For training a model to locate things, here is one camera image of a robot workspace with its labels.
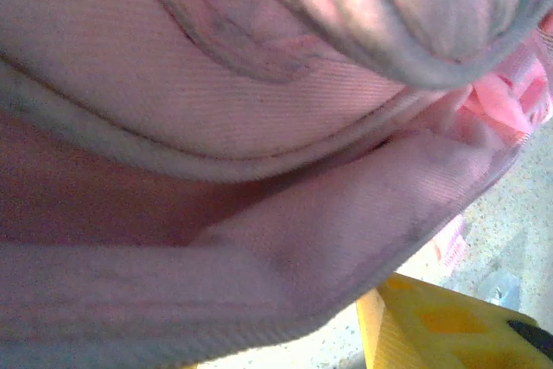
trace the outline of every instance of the concrete floor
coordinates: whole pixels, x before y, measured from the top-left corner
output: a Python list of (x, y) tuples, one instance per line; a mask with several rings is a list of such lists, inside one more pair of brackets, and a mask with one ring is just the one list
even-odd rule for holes
[[(421, 250), (400, 269), (411, 277), (474, 296), (499, 267), (522, 279), (521, 312), (553, 331), (553, 122), (538, 130), (516, 166), (465, 212), (465, 257), (443, 277)], [(200, 369), (364, 367), (354, 304), (300, 340), (239, 353)]]

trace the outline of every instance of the yellow plastic toy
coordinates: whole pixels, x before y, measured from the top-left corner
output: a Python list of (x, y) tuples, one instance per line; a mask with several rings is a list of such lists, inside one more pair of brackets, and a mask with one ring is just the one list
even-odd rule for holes
[(392, 275), (357, 301), (367, 369), (553, 369), (508, 324), (537, 323), (470, 296)]

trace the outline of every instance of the black object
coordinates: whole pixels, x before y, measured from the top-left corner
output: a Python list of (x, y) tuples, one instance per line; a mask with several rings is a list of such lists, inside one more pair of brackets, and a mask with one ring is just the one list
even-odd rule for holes
[(509, 320), (507, 324), (553, 362), (553, 334), (518, 320)]

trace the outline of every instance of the pink backpack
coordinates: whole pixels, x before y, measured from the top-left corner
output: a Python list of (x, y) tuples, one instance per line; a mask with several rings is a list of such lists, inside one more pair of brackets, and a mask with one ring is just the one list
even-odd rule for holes
[(320, 327), (550, 117), (551, 9), (0, 0), (0, 367), (187, 364)]

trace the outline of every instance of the yellow object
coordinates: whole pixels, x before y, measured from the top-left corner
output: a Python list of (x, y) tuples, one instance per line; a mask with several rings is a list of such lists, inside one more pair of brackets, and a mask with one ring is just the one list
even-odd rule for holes
[(553, 369), (507, 324), (527, 315), (399, 274), (374, 291), (357, 303), (367, 369)]

